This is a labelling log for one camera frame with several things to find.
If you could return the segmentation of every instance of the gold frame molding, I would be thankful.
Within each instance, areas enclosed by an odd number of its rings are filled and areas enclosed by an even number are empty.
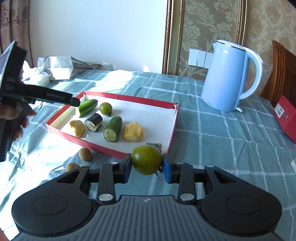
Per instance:
[[[163,74],[177,75],[179,49],[183,29],[185,0],[168,0],[165,44],[163,52]],[[243,45],[247,23],[247,0],[239,0],[235,43]]]

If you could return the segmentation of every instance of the kettle lid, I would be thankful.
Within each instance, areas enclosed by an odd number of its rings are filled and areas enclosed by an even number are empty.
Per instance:
[[[236,49],[239,49],[239,50],[242,50],[242,51],[246,51],[246,49],[243,46],[241,46],[239,44],[235,44],[235,43],[229,42],[229,41],[226,41],[226,40],[223,40],[223,39],[219,39],[219,40],[217,40],[217,42],[218,43],[221,43],[221,44],[225,44],[225,45],[227,45],[229,47],[234,47]]]

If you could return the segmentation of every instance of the tray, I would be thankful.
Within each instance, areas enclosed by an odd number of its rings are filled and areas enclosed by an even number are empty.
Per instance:
[[[79,98],[81,102],[88,99],[97,99],[98,106],[86,116],[79,118],[75,113],[75,107],[65,105],[46,122],[46,126],[51,133],[60,135],[64,139],[90,150],[118,159],[123,159],[125,154],[131,153],[134,147],[147,142],[161,143],[162,152],[169,153],[179,113],[179,104],[90,91],[83,91],[76,98]],[[108,102],[113,107],[110,117],[102,115],[99,110],[99,106],[103,102]],[[81,120],[84,123],[94,112],[99,113],[103,118],[103,123],[98,130],[91,132],[86,128],[80,138],[73,136],[69,121]],[[123,120],[122,128],[117,142],[108,142],[104,139],[103,131],[111,118],[116,115],[119,115]],[[122,130],[124,125],[133,121],[137,121],[143,128],[144,139],[142,141],[127,142],[123,139]]]

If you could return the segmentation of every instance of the tablecloth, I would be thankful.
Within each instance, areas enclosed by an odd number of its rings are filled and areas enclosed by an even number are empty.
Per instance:
[[[48,87],[73,95],[82,90],[125,94],[158,99],[181,105],[173,144],[173,161],[188,162],[194,168],[214,164],[275,195],[283,214],[276,233],[284,240],[296,239],[296,175],[290,165],[296,145],[281,130],[270,102],[258,96],[242,100],[243,113],[221,112],[201,99],[202,81],[187,77],[123,70],[89,70],[76,79],[54,81]],[[37,116],[30,118],[24,136],[15,142],[7,160],[0,163],[0,227],[9,239],[17,233],[11,217],[14,200],[24,192],[65,172],[69,162],[85,164],[77,152],[80,146],[48,132],[46,121],[62,105],[36,102]],[[94,153],[90,168],[114,161]],[[116,184],[117,198],[127,195],[177,194],[177,184],[167,184],[161,174],[142,176],[134,169],[127,184]],[[90,197],[96,197],[92,185]],[[196,184],[197,197],[204,196]]]

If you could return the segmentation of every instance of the blue kettle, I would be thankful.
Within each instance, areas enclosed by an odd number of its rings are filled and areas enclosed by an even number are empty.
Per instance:
[[[209,106],[225,111],[239,110],[240,101],[255,92],[263,76],[263,61],[253,50],[241,45],[217,40],[214,57],[205,78],[202,99]],[[244,92],[250,59],[256,66],[253,85]]]

